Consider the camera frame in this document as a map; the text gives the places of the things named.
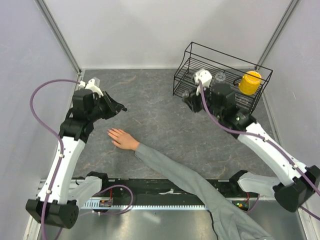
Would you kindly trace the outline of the glitter nail polish bottle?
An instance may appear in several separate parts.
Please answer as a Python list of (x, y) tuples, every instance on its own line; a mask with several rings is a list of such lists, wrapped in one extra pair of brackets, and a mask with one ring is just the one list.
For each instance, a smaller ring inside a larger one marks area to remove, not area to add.
[(182, 100), (183, 100), (183, 101), (187, 100), (189, 97), (190, 97), (190, 92), (189, 92), (189, 91), (185, 91), (185, 92), (182, 94)]

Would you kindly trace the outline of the person's bare hand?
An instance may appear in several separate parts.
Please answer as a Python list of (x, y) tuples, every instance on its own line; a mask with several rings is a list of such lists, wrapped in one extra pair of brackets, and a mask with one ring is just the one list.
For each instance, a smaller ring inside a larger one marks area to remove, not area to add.
[(140, 144), (135, 138), (122, 129), (111, 128), (108, 130), (108, 136), (111, 138), (111, 142), (122, 150), (136, 151)]

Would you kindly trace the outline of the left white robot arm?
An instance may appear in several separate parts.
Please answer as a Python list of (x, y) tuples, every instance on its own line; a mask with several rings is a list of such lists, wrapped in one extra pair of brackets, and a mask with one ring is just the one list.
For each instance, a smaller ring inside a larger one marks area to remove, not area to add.
[(105, 91), (80, 89), (72, 96), (72, 107), (60, 125), (58, 148), (48, 177), (36, 199), (29, 199), (25, 209), (38, 222), (71, 229), (80, 208), (95, 194), (106, 196), (110, 191), (105, 173), (91, 171), (82, 183), (70, 191), (70, 184), (79, 156), (88, 142), (94, 123), (108, 120), (127, 108)]

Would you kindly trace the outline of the grey sleeved forearm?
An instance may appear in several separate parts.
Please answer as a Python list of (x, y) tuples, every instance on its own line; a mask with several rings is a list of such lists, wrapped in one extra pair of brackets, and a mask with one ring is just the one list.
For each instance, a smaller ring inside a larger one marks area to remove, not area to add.
[(180, 189), (196, 195), (212, 216), (212, 227), (219, 240), (272, 240), (250, 216), (230, 203), (205, 178), (159, 151), (139, 144), (135, 156), (166, 177)]

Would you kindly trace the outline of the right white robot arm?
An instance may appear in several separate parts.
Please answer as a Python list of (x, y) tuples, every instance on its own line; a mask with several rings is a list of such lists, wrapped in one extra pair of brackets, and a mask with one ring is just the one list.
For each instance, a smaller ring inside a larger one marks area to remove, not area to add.
[(233, 196), (252, 192), (274, 197), (285, 210), (295, 212), (320, 192), (319, 167), (306, 166), (286, 152), (247, 110), (237, 106), (236, 93), (228, 84), (213, 89), (199, 85), (185, 91), (182, 100), (195, 113), (205, 110), (215, 124), (249, 147), (276, 175), (267, 177), (240, 170), (229, 184)]

